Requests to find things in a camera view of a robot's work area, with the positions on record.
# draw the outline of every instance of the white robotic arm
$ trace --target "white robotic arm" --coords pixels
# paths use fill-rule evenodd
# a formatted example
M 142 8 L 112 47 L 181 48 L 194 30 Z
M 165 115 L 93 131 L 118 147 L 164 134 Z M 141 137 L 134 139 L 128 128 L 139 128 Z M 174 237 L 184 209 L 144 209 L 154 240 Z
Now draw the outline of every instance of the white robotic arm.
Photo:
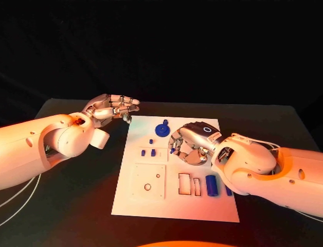
M 180 152 L 183 142 L 193 149 L 188 154 Z M 173 153 L 191 165 L 204 164 L 210 156 L 210 169 L 235 193 L 261 196 L 279 206 L 323 217 L 323 153 L 281 148 L 237 134 L 223 138 L 203 122 L 187 123 L 173 133 L 173 147 Z
M 119 95 L 100 95 L 82 112 L 54 115 L 0 128 L 0 190 L 47 171 L 77 156 L 87 145 L 102 149 L 109 135 L 97 128 L 112 118 L 131 121 L 139 102 Z

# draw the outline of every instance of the dark gray table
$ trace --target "dark gray table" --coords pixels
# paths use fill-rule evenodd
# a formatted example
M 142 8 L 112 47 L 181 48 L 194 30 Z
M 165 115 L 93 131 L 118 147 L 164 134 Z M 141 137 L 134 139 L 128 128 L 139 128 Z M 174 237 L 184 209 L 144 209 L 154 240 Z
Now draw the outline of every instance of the dark gray table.
M 86 102 L 50 99 L 37 117 L 76 112 Z M 142 102 L 135 115 L 216 118 L 223 135 L 236 132 L 281 146 L 317 150 L 288 106 Z M 323 223 L 256 196 L 235 195 L 240 223 L 110 215 L 128 124 L 115 119 L 103 130 L 110 135 L 103 150 L 89 147 L 41 175 L 28 204 L 0 227 L 0 246 L 136 246 L 170 240 L 323 246 Z M 21 187 L 0 191 L 0 202 Z M 31 188 L 0 209 L 0 222 L 18 209 Z

